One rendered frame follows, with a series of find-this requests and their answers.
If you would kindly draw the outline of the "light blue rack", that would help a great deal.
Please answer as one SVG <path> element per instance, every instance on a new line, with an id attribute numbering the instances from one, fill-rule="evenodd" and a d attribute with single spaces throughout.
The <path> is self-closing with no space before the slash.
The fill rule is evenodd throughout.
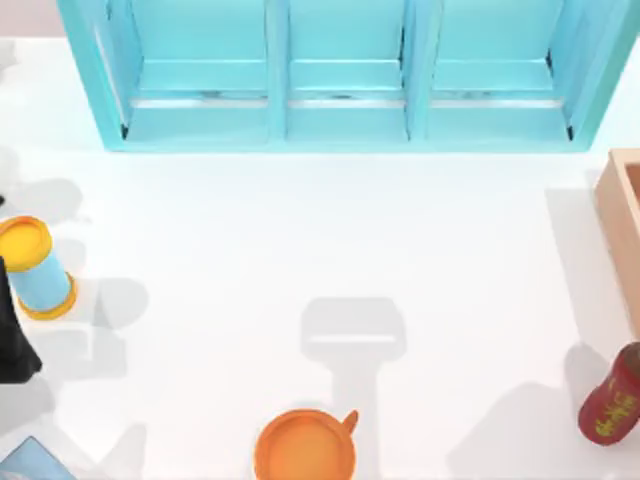
<path id="1" fill-rule="evenodd" d="M 105 148 L 573 152 L 640 0 L 56 0 Z"/>

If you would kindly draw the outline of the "orange cup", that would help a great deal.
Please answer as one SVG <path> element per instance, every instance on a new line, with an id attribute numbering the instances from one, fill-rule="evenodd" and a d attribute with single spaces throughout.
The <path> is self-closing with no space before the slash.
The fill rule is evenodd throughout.
<path id="1" fill-rule="evenodd" d="M 256 480 L 352 480 L 359 412 L 344 419 L 316 409 L 295 409 L 274 418 L 256 441 Z"/>

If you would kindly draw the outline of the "blue and yellow can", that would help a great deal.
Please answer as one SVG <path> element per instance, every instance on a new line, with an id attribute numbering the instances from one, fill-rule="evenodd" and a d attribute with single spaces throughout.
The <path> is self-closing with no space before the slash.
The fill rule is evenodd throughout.
<path id="1" fill-rule="evenodd" d="M 53 320 L 69 312 L 77 283 L 54 251 L 47 225 L 33 216 L 0 222 L 0 257 L 23 311 L 32 319 Z"/>

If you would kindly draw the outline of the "salmon-coloured shallow box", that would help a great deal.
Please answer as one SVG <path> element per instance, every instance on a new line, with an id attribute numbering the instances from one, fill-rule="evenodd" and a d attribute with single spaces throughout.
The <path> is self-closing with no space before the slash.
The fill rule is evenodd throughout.
<path id="1" fill-rule="evenodd" d="M 610 150 L 594 194 L 630 328 L 640 339 L 640 148 Z"/>

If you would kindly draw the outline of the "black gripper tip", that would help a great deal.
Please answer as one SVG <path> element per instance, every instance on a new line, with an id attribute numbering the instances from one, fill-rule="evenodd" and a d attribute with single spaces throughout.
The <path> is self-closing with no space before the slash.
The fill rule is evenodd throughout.
<path id="1" fill-rule="evenodd" d="M 0 385 L 27 383 L 42 366 L 19 323 L 6 265 L 0 256 Z"/>

